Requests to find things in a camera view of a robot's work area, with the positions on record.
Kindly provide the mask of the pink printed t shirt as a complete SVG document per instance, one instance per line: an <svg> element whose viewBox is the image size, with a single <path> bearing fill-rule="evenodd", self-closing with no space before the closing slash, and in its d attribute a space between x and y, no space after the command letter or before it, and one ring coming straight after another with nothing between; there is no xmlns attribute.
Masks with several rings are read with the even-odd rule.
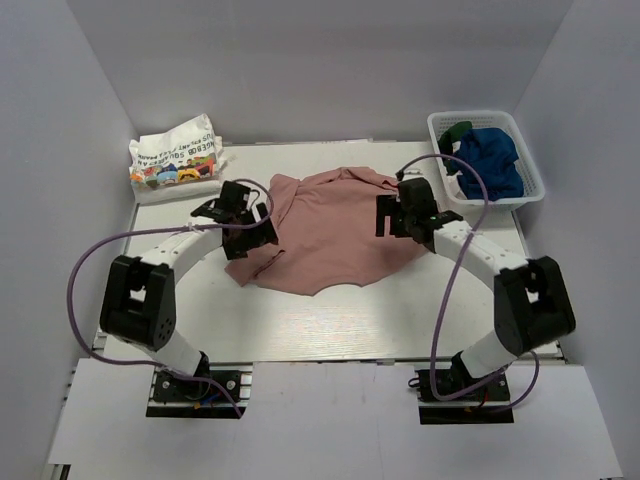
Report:
<svg viewBox="0 0 640 480"><path fill-rule="evenodd" d="M410 238L375 235L377 197L394 195L397 185L369 167L342 167L304 179L277 174L269 191L278 243L227 265L226 273L241 287L305 296L341 284L364 287L426 253Z"/></svg>

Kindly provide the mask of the white and green t shirt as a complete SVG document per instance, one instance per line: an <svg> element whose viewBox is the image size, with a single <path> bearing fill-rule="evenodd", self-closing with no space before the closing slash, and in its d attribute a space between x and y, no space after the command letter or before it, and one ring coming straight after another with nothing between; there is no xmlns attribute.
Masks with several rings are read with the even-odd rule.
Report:
<svg viewBox="0 0 640 480"><path fill-rule="evenodd" d="M462 121L452 125L439 138L437 145L440 152L447 156L455 156L460 149L461 139L464 134L473 128L470 121ZM452 162L449 158L442 159L448 176L455 175L458 171L456 162Z"/></svg>

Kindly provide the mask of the blue t shirt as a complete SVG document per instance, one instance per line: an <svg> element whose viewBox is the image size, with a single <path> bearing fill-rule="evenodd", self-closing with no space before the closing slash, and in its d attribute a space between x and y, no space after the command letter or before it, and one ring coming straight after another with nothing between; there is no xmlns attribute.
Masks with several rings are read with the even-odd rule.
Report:
<svg viewBox="0 0 640 480"><path fill-rule="evenodd" d="M521 197L523 181L515 169L518 154L513 140L499 128L472 128L461 139L455 155L482 179L488 199Z"/></svg>

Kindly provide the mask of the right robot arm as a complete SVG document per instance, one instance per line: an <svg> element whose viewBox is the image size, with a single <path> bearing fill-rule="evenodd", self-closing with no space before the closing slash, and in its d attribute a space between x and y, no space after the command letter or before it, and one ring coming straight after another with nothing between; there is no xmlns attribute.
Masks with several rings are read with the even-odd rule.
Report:
<svg viewBox="0 0 640 480"><path fill-rule="evenodd" d="M413 178L399 183L394 195L376 199L376 235L410 238L432 253L454 261L493 294L493 327L451 360L454 392L442 394L430 378L439 401L472 399L522 355L569 335L576 328L559 264L549 256L527 259L478 233L451 210L440 211L429 182Z"/></svg>

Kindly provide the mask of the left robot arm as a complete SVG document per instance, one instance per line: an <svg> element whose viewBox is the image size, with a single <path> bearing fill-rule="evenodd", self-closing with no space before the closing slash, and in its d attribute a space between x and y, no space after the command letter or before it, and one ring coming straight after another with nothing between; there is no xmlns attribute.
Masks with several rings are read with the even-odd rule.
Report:
<svg viewBox="0 0 640 480"><path fill-rule="evenodd" d="M135 236L168 236L141 255L121 255L112 262L100 329L145 353L146 364L169 371L188 398L205 396L212 378L208 357L178 331L176 287L214 251L233 261L276 245L273 210L273 198L262 185L248 179L226 181L216 198L191 212L186 225L135 231Z"/></svg>

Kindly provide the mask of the folded white printed t shirt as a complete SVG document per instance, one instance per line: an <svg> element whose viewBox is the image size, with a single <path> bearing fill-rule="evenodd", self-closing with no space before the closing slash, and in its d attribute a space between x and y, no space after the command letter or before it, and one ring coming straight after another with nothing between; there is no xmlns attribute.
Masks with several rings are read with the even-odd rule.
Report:
<svg viewBox="0 0 640 480"><path fill-rule="evenodd" d="M215 194L234 159L205 114L164 133L131 140L129 153L130 182L140 205Z"/></svg>

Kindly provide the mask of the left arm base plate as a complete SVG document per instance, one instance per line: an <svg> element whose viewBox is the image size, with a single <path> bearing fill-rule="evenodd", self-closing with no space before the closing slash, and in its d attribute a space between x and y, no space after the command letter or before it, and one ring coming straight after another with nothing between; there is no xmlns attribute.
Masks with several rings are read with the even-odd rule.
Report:
<svg viewBox="0 0 640 480"><path fill-rule="evenodd" d="M210 368L211 378L231 397L241 413L250 399L253 367L222 365ZM156 370L146 408L149 418L239 420L231 402L220 389L207 383L185 382L169 372Z"/></svg>

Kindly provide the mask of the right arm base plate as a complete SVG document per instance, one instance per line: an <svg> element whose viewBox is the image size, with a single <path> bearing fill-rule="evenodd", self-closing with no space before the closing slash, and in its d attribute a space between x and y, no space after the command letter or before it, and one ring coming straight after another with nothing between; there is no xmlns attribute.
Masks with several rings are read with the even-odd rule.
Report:
<svg viewBox="0 0 640 480"><path fill-rule="evenodd" d="M417 396L421 425L491 425L514 422L513 410L509 408L511 394L505 374L451 402L441 402L433 396L427 369L417 370L408 381L408 388Z"/></svg>

